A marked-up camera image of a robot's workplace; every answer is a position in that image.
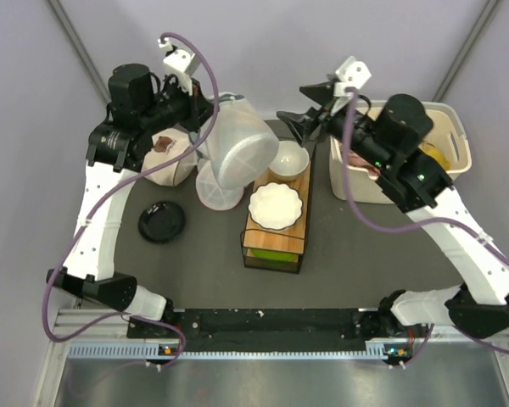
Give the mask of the white mesh laundry bag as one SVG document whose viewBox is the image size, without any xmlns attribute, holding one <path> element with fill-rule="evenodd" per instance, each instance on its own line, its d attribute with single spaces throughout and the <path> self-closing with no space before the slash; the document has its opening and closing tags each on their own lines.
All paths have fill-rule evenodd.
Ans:
<svg viewBox="0 0 509 407">
<path fill-rule="evenodd" d="M 220 188 L 246 187 L 276 158 L 279 140 L 245 96 L 221 92 L 218 102 L 216 123 L 198 152 Z"/>
</svg>

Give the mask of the black wire wooden rack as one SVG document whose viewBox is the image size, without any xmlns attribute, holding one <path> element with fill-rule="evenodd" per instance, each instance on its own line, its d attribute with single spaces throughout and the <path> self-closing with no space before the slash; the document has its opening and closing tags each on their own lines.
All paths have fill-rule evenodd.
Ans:
<svg viewBox="0 0 509 407">
<path fill-rule="evenodd" d="M 298 274 L 307 249 L 316 147 L 280 142 L 276 158 L 254 181 L 240 234 L 247 268 Z"/>
</svg>

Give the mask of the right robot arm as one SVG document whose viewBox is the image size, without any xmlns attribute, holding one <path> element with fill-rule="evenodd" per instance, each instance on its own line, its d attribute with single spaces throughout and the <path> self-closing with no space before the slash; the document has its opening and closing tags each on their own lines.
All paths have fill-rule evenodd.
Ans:
<svg viewBox="0 0 509 407">
<path fill-rule="evenodd" d="M 306 142 L 318 132 L 341 142 L 343 159 L 355 153 L 374 166 L 381 192 L 409 219 L 400 231 L 424 230 L 462 278 L 460 285 L 446 289 L 391 293 L 358 322 L 358 331 L 396 336 L 409 326 L 446 325 L 485 339 L 508 329 L 509 259 L 467 211 L 445 169 L 421 150 L 433 129 L 423 104 L 395 94 L 371 118 L 358 111 L 355 87 L 345 88 L 344 106 L 338 105 L 330 82 L 300 91 L 314 102 L 311 109 L 277 113 L 296 141 Z"/>
</svg>

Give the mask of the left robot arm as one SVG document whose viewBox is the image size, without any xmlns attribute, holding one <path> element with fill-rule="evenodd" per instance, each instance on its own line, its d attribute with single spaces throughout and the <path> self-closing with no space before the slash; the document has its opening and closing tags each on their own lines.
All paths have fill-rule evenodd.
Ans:
<svg viewBox="0 0 509 407">
<path fill-rule="evenodd" d="M 146 319 L 157 336 L 175 328 L 172 302 L 115 268 L 115 244 L 133 184 L 147 174 L 155 134 L 176 126 L 196 132 L 215 123 L 191 68 L 165 69 L 160 79 L 144 64 L 123 64 L 108 80 L 104 120 L 90 133 L 86 183 L 76 234 L 64 259 L 48 272 L 48 288 L 63 290 L 123 314 Z"/>
</svg>

